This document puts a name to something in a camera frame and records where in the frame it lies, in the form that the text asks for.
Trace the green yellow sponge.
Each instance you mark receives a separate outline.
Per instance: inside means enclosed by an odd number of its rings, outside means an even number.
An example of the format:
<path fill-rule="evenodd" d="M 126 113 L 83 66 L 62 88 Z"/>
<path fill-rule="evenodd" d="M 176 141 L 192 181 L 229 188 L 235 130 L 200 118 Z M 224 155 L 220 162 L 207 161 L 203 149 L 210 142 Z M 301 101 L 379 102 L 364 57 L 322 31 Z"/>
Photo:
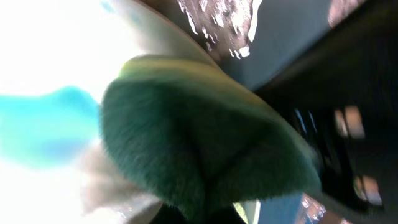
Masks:
<path fill-rule="evenodd" d="M 104 94 L 101 132 L 122 175 L 191 223 L 235 202 L 321 188 L 301 135 L 253 92 L 203 62 L 127 61 Z"/>

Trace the white plate top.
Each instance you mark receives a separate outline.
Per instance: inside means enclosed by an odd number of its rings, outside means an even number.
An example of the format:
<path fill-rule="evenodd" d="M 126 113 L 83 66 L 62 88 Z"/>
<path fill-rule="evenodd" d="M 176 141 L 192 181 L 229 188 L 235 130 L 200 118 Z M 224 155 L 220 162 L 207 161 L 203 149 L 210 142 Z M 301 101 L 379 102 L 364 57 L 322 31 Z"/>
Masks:
<path fill-rule="evenodd" d="M 139 1 L 1 2 L 1 222 L 149 223 L 159 199 L 105 156 L 100 108 L 131 58 L 213 65 Z"/>

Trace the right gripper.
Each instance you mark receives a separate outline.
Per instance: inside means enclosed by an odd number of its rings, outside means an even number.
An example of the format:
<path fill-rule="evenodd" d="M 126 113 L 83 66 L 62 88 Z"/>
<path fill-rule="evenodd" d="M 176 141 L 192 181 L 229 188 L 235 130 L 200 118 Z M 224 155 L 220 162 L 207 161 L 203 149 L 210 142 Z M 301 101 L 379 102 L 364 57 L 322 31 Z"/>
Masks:
<path fill-rule="evenodd" d="M 257 94 L 316 150 L 312 196 L 346 218 L 397 216 L 397 2 L 366 1 Z"/>

